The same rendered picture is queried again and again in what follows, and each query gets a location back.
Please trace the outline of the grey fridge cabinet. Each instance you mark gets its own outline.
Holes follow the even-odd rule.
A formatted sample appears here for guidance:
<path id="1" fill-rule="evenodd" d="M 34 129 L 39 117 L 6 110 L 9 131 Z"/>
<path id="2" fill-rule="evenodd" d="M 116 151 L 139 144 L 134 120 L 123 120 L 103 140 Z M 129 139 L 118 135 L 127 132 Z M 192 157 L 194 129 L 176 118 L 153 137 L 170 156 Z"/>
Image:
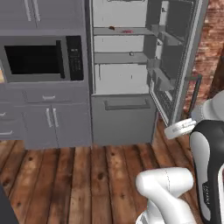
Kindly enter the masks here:
<path id="1" fill-rule="evenodd" d="M 152 0 L 87 0 L 93 142 L 149 143 L 157 109 L 148 81 L 157 38 Z"/>

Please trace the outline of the grey microwave oven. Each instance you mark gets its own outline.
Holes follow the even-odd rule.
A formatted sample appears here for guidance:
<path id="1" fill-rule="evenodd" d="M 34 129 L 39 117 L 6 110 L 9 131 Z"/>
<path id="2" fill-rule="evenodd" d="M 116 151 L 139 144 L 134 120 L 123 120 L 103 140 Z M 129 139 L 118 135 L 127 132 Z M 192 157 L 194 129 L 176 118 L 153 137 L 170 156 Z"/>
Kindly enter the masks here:
<path id="1" fill-rule="evenodd" d="M 56 40 L 65 79 L 60 78 Z M 84 80 L 81 36 L 2 36 L 0 62 L 7 82 Z"/>

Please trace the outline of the grey cupboard door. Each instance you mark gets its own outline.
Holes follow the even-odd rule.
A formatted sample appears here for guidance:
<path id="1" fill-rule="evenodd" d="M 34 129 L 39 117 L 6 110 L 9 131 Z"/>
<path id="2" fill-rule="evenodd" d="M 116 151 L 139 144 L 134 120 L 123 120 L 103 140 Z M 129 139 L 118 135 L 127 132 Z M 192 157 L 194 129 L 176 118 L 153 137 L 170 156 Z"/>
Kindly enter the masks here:
<path id="1" fill-rule="evenodd" d="M 40 29 L 78 29 L 83 26 L 82 0 L 38 0 Z"/>
<path id="2" fill-rule="evenodd" d="M 86 104 L 57 104 L 59 127 L 56 128 L 59 147 L 89 146 L 90 121 Z"/>
<path id="3" fill-rule="evenodd" d="M 0 0 L 0 29 L 29 30 L 36 28 L 32 0 L 28 0 L 31 22 L 28 21 L 24 0 Z"/>
<path id="4" fill-rule="evenodd" d="M 57 138 L 51 116 L 52 127 L 46 120 L 46 105 L 27 106 L 23 111 L 25 129 L 25 147 L 29 150 L 57 148 Z"/>

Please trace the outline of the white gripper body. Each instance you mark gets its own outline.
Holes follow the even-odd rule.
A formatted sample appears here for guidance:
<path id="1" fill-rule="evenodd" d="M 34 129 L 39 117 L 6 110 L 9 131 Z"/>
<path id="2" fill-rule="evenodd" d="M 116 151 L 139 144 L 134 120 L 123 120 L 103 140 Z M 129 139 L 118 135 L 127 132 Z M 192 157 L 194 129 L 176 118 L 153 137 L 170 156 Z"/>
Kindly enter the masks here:
<path id="1" fill-rule="evenodd" d="M 164 129 L 164 134 L 167 139 L 173 139 L 176 137 L 183 136 L 185 134 L 189 134 L 196 125 L 196 121 L 192 118 L 188 118 Z"/>

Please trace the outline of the grey freezer drawer front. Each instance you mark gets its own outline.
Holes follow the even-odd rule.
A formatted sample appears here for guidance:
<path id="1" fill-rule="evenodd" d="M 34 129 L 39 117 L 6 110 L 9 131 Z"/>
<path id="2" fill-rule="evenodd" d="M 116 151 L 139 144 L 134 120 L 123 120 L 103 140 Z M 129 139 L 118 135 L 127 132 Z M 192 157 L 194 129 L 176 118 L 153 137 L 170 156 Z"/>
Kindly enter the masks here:
<path id="1" fill-rule="evenodd" d="M 106 110 L 109 99 L 147 99 L 150 108 Z M 93 142 L 98 145 L 125 145 L 150 143 L 153 138 L 157 109 L 149 94 L 93 95 Z"/>

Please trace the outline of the grey fridge door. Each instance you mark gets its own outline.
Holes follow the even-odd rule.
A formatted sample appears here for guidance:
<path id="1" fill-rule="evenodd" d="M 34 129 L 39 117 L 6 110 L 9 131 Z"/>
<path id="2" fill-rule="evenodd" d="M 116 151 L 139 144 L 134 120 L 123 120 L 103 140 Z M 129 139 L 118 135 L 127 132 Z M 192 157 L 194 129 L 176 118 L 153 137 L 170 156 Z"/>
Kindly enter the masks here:
<path id="1" fill-rule="evenodd" d="M 150 94 L 168 126 L 185 104 L 208 0 L 149 0 L 145 39 Z"/>

